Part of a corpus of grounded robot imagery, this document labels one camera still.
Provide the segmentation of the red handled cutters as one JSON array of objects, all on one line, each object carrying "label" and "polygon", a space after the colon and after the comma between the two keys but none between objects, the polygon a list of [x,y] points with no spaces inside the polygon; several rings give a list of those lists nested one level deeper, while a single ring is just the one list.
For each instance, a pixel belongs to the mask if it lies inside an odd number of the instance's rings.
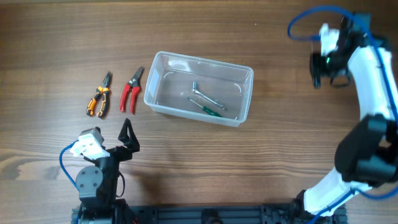
[{"label": "red handled cutters", "polygon": [[135,74],[132,76],[132,78],[125,84],[125,86],[123,88],[123,92],[121,94],[121,99],[119,102],[120,112],[126,111],[126,100],[127,100],[128,95],[131,93],[129,111],[131,112],[131,114],[135,114],[137,96],[138,96],[139,92],[141,91],[140,78],[141,78],[143,71],[144,71],[144,67],[143,66],[139,67],[137,69],[137,71],[135,72]]}]

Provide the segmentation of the green handled screwdriver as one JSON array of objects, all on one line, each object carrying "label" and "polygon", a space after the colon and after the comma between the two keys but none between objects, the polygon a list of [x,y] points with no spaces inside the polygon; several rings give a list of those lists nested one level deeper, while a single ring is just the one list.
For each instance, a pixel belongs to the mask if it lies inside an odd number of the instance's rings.
[{"label": "green handled screwdriver", "polygon": [[192,104],[195,109],[203,114],[207,114],[209,116],[215,116],[222,118],[223,115],[217,112],[214,108],[212,108],[208,103],[202,102],[202,100],[197,100],[196,98],[192,98],[190,96],[184,96],[184,99]]}]

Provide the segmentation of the silver socket wrench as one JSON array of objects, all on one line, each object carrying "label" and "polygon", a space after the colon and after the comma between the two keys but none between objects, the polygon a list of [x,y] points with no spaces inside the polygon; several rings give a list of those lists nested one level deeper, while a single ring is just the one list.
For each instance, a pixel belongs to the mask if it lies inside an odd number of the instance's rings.
[{"label": "silver socket wrench", "polygon": [[210,98],[209,96],[207,96],[207,95],[205,95],[204,93],[202,93],[202,92],[198,89],[198,84],[197,84],[196,81],[193,81],[192,92],[193,92],[194,94],[196,94],[196,95],[198,95],[198,96],[204,98],[205,100],[207,100],[207,101],[213,103],[214,105],[216,105],[217,107],[221,108],[222,110],[226,110],[226,108],[225,108],[222,104],[216,102],[215,100],[213,100],[213,99]]}]

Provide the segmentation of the black red handled screwdriver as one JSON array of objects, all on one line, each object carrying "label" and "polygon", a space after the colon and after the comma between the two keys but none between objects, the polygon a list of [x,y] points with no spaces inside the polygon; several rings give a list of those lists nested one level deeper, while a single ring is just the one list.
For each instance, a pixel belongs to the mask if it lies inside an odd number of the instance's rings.
[{"label": "black red handled screwdriver", "polygon": [[312,80],[315,89],[321,88],[320,73],[318,70],[312,70]]}]

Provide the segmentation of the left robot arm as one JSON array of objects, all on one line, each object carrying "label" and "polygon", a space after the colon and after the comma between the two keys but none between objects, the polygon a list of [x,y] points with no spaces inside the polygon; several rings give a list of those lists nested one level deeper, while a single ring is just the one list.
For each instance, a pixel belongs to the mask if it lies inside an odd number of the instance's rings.
[{"label": "left robot arm", "polygon": [[106,149],[100,128],[81,132],[70,151],[92,165],[83,168],[76,176],[80,206],[72,210],[71,224],[86,223],[139,223],[139,218],[127,202],[117,194],[118,179],[126,183],[119,164],[132,159],[140,150],[129,119],[125,119],[118,140],[122,146]]}]

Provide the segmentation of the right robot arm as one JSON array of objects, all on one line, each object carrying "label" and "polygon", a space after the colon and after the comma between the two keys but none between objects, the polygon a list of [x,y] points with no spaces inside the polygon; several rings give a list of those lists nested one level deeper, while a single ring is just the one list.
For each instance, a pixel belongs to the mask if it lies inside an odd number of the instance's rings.
[{"label": "right robot arm", "polygon": [[323,24],[309,37],[321,45],[310,56],[313,85],[320,88],[323,77],[354,83],[360,120],[339,143],[334,168],[293,199],[287,212],[292,222],[334,223],[338,209],[355,195],[384,200],[393,193],[372,195],[370,190],[397,182],[397,86],[389,41],[371,33],[368,13],[318,6],[303,16],[322,11],[340,14],[342,20],[339,29]]}]

